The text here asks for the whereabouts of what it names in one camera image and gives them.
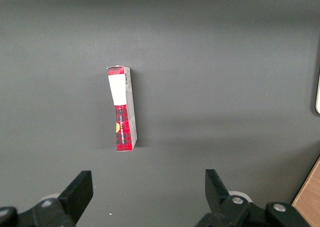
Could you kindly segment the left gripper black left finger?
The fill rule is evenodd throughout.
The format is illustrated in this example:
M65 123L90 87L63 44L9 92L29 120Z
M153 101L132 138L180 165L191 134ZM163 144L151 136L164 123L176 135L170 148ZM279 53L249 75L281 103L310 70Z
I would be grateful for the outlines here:
M81 171L57 197L46 197L25 212L0 208L2 227L75 227L93 197L92 172Z

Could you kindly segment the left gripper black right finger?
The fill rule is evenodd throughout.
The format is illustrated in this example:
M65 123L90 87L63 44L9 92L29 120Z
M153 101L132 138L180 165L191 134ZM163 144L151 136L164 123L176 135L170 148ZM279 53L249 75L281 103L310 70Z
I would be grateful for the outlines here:
M290 204L269 202L260 208L238 194L230 194L215 169L205 171L205 197L210 212L197 227L308 227Z

